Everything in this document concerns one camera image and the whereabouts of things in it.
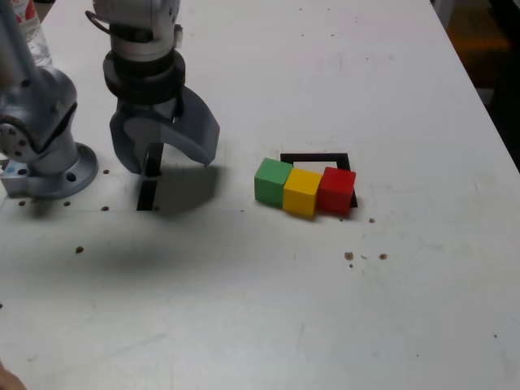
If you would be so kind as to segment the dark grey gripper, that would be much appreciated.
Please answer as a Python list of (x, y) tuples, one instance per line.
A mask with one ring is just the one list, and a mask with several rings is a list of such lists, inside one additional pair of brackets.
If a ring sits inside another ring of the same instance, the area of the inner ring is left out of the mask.
[(215, 159), (220, 126), (210, 108), (191, 89), (153, 105), (118, 99), (110, 120), (115, 155), (131, 173), (141, 175), (153, 145), (166, 144), (204, 166)]

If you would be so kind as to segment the person's hand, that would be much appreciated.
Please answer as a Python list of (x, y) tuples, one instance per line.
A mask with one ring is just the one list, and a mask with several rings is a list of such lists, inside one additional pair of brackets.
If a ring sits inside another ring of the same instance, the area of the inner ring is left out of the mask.
[(26, 390), (21, 380), (0, 362), (0, 390)]

